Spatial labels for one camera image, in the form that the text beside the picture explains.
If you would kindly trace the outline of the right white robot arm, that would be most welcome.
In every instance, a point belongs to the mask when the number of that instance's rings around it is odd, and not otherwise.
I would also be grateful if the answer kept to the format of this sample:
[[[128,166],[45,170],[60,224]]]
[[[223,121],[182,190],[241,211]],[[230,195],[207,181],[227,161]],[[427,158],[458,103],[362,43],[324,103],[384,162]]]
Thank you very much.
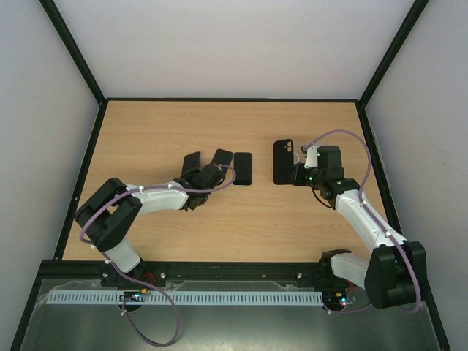
[[[399,306],[415,313],[425,297],[426,250],[408,241],[374,209],[363,184],[346,178],[337,146],[303,146],[305,161],[297,165],[302,184],[317,190],[343,216],[369,250],[369,260],[347,250],[336,251],[319,268],[320,281],[329,286],[342,279],[365,290],[377,309]]]

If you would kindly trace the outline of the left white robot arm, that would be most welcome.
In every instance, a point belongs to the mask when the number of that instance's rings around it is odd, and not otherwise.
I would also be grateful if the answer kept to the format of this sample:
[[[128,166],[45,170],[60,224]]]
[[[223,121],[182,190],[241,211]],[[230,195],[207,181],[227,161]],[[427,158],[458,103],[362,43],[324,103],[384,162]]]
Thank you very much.
[[[209,164],[164,184],[135,186],[110,178],[78,209],[80,240],[97,249],[123,273],[142,263],[127,239],[138,216],[157,211],[189,211],[205,204],[212,192],[227,188],[225,172],[232,167]]]

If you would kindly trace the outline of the phone with black screen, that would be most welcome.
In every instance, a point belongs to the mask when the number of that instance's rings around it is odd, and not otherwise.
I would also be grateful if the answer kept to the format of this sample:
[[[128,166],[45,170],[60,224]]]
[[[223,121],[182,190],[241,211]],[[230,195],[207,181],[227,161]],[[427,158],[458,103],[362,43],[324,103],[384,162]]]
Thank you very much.
[[[233,183],[239,186],[250,186],[252,184],[252,154],[236,152],[233,161],[236,173]]]

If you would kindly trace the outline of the black silicone phone case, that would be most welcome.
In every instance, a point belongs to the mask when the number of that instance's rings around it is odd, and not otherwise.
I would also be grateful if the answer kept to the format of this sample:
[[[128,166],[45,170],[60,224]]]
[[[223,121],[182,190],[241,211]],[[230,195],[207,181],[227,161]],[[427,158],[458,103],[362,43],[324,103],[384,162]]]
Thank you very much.
[[[292,183],[294,160],[293,140],[283,139],[273,143],[273,182],[275,185]]]

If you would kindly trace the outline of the pink phone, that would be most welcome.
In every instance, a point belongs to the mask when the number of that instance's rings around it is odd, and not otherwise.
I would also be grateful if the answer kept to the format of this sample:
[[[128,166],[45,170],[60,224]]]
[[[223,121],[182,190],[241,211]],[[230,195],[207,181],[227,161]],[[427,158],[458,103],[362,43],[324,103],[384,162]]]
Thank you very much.
[[[211,160],[214,165],[230,165],[234,157],[234,153],[221,148],[218,148]]]

